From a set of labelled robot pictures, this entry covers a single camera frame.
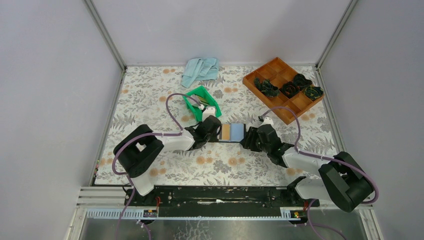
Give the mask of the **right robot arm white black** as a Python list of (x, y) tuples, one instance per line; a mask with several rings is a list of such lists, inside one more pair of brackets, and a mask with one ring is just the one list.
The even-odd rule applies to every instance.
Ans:
[(286, 198), (293, 206), (316, 199), (331, 201), (350, 213), (360, 204), (373, 203), (373, 199), (366, 200), (371, 194), (379, 196), (375, 182), (347, 152), (329, 157), (300, 150), (295, 144), (282, 142), (271, 124), (250, 127), (240, 144), (244, 149), (266, 153), (275, 165), (318, 176), (301, 176), (287, 185)]

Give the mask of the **black card holder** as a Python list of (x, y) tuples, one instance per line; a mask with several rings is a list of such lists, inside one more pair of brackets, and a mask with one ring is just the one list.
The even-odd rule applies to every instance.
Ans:
[(245, 138), (246, 134), (246, 125), (244, 123), (227, 123), (230, 124), (230, 140), (223, 141), (221, 140), (221, 130), (217, 137), (218, 142), (220, 143), (239, 143)]

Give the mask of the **green plastic bin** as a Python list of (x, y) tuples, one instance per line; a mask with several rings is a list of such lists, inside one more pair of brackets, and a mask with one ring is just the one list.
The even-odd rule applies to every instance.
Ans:
[(186, 95), (189, 98), (184, 96), (183, 99), (197, 122), (204, 121), (211, 114), (214, 114), (217, 118), (222, 115), (218, 103), (204, 86), (199, 86)]

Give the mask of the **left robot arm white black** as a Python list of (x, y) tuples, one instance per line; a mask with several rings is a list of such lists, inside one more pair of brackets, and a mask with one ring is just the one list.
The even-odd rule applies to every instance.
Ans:
[(124, 174), (137, 190), (136, 199), (148, 206), (155, 200), (148, 169), (159, 154), (200, 149), (218, 135), (221, 126), (221, 121), (213, 115), (195, 126), (185, 127), (182, 132), (159, 133), (142, 124), (114, 148), (114, 161), (124, 168)]

